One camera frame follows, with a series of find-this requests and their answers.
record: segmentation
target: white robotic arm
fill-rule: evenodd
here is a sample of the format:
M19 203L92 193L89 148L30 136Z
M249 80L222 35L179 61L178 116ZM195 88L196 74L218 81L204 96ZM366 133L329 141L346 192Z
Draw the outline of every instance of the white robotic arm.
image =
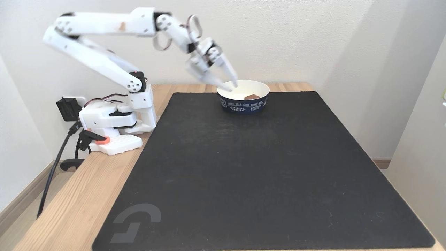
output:
M123 134L152 131L156 126L156 114L152 89L150 84L146 84L144 73L119 58L111 50L102 48L82 35L122 34L156 37L161 31L169 37L168 46L173 42L181 51L190 54L186 70L191 75L206 84L232 91L237 87L237 75L234 69L221 48L211 38L199 40L189 27L190 20L191 17L187 25L184 25L170 13L156 12L154 8L136 8L130 14L66 13L46 30L43 37L45 43L77 59L129 91L126 103L119 105L107 102L93 103L79 113L84 129L110 138L106 146L102 145L104 143L90 144L93 151L114 155L141 146L140 138ZM213 65L224 70L232 85L224 84L211 73L209 69ZM137 119L134 112L140 113L141 120Z
M154 8L136 8L130 14L66 13L47 29L43 41L110 78L130 92L139 92L144 83L130 74L139 71L135 66L81 35L125 34L155 37L158 31L164 32L184 53L191 54L186 62L186 69L198 80L228 91L237 87L237 75L234 69L212 39L207 38L200 43L194 39L195 34L191 33L186 25L170 13L155 12ZM225 85L209 71L214 63L223 68L233 86Z

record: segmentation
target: black mat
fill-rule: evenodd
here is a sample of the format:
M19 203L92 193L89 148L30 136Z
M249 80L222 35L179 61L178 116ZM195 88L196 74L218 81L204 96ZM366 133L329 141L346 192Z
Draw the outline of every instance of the black mat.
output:
M433 244L316 92L271 93L264 111L246 116L225 113L217 94L178 93L93 249Z

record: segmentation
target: wooden desk surface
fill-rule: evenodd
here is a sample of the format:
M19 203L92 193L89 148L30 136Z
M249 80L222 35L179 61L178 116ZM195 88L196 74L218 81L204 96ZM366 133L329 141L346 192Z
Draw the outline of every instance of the wooden desk surface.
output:
M272 92L312 91L307 83L268 84ZM160 116L175 92L216 92L204 84L153 85L154 105ZM150 133L142 134L143 143ZM116 156L93 152L59 191L14 250L91 251L108 212L112 208L142 148ZM412 251L444 251L436 242L432 248Z

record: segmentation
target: navy blue bowl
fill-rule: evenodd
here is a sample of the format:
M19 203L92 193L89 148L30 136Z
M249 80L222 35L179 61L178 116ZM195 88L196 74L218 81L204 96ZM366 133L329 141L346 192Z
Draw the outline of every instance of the navy blue bowl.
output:
M269 87L254 80L238 80L237 84L238 87L232 92L217 89L223 110L236 114L252 114L263 110L268 99ZM251 94L255 94L260 98L241 100Z

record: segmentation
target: white wall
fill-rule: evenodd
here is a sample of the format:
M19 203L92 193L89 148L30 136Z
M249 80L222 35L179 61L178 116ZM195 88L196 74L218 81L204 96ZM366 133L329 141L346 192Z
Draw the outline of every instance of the white wall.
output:
M387 178L446 244L446 37L410 116Z
M0 212L51 162L0 56Z
M0 53L53 156L69 127L54 104L60 96L124 90L43 45L46 27L68 11L128 13L138 6L183 21L197 14L241 79L310 82L369 155L381 158L393 155L446 31L444 0L2 0ZM152 83L196 82L177 48L94 39L140 66ZM63 158L72 157L74 142Z

